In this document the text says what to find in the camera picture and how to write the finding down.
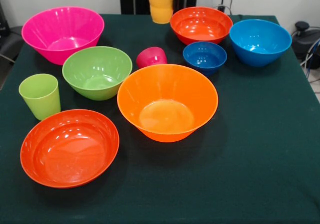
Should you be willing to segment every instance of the small blue bowl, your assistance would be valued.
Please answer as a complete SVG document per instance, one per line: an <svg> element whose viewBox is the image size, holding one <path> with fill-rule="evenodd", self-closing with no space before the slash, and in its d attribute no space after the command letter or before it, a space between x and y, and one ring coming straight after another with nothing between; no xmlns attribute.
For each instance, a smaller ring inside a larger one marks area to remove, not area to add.
<svg viewBox="0 0 320 224"><path fill-rule="evenodd" d="M292 42L287 30L265 20L237 22L230 29L229 36L238 58L254 67L262 67L273 62Z"/></svg>
<svg viewBox="0 0 320 224"><path fill-rule="evenodd" d="M190 67L210 76L226 62L227 53L217 44L194 42L185 47L183 57Z"/></svg>

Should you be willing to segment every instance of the large orange bowl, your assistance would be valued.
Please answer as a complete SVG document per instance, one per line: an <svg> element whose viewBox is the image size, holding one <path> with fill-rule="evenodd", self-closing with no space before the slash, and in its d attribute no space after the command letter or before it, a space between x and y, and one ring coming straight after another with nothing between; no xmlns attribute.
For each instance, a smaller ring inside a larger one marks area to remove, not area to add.
<svg viewBox="0 0 320 224"><path fill-rule="evenodd" d="M91 110L67 110L41 121L29 132L20 160L32 180L70 188L102 174L118 148L117 129L107 117Z"/></svg>
<svg viewBox="0 0 320 224"><path fill-rule="evenodd" d="M191 68L159 64L129 75L118 91L122 115L147 137L182 140L206 124L218 107L218 94L203 74Z"/></svg>
<svg viewBox="0 0 320 224"><path fill-rule="evenodd" d="M220 43L233 23L225 13L207 7L190 7L176 12L170 20L176 36L186 45L197 41Z"/></svg>

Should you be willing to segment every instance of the plastic bowl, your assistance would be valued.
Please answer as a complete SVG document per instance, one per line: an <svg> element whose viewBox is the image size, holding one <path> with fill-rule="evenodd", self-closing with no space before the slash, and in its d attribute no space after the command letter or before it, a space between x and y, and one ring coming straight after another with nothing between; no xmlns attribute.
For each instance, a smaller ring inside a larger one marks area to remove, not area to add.
<svg viewBox="0 0 320 224"><path fill-rule="evenodd" d="M287 30L265 20L243 20L236 23L230 30L230 38L238 58L254 67L273 62L292 42Z"/></svg>
<svg viewBox="0 0 320 224"><path fill-rule="evenodd" d="M119 148L115 125L91 110L67 110L38 123L23 141L26 174L49 187L83 185L101 175Z"/></svg>
<svg viewBox="0 0 320 224"><path fill-rule="evenodd" d="M117 94L131 70L132 61L125 52L98 46L71 55L62 67L62 75L79 94L91 100L107 100Z"/></svg>
<svg viewBox="0 0 320 224"><path fill-rule="evenodd" d="M217 44L195 42L185 47L183 57L191 68L210 76L226 62L227 53Z"/></svg>
<svg viewBox="0 0 320 224"><path fill-rule="evenodd" d="M211 81L189 67L151 65L129 75L119 88L122 115L150 139L182 140L205 125L218 107Z"/></svg>
<svg viewBox="0 0 320 224"><path fill-rule="evenodd" d="M190 7L176 12L170 20L176 36L186 45L197 41L220 43L232 27L225 13L212 8Z"/></svg>
<svg viewBox="0 0 320 224"><path fill-rule="evenodd" d="M166 53L162 48L149 47L142 50L140 54L138 54L135 62L136 65L138 65L138 67L141 69L149 65L166 64L166 57Z"/></svg>
<svg viewBox="0 0 320 224"><path fill-rule="evenodd" d="M22 37L47 60L63 65L73 53L96 46L104 27L102 17L92 10L58 7L30 18Z"/></svg>

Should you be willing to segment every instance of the pink bowl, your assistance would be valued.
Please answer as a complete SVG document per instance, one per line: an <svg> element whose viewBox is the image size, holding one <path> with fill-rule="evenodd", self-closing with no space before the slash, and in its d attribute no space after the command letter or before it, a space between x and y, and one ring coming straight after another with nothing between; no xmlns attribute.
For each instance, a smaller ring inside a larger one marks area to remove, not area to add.
<svg viewBox="0 0 320 224"><path fill-rule="evenodd" d="M58 7L31 17L22 37L47 60L63 65L73 53L96 46L104 27L103 18L92 10Z"/></svg>
<svg viewBox="0 0 320 224"><path fill-rule="evenodd" d="M136 58L136 64L141 69L149 65L167 64L165 51L160 47L150 47L143 50Z"/></svg>

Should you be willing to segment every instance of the green tablecloth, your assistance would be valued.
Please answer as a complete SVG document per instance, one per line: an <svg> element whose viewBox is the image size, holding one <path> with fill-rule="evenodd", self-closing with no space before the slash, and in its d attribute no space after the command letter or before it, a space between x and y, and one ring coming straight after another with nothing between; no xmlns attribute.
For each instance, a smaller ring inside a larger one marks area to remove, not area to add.
<svg viewBox="0 0 320 224"><path fill-rule="evenodd" d="M99 45L132 58L150 46L183 64L184 45L150 16L103 15ZM254 16L233 16L240 18ZM259 17L276 22L275 17ZM157 143L120 114L116 98L76 93L61 66L24 45L0 92L1 223L319 223L320 105L293 51L265 68L241 64L227 38L226 64L210 79L219 94L213 119L187 139ZM52 189L27 177L20 146L37 124L18 94L29 75L59 80L63 110L99 111L117 126L120 149L95 181Z"/></svg>

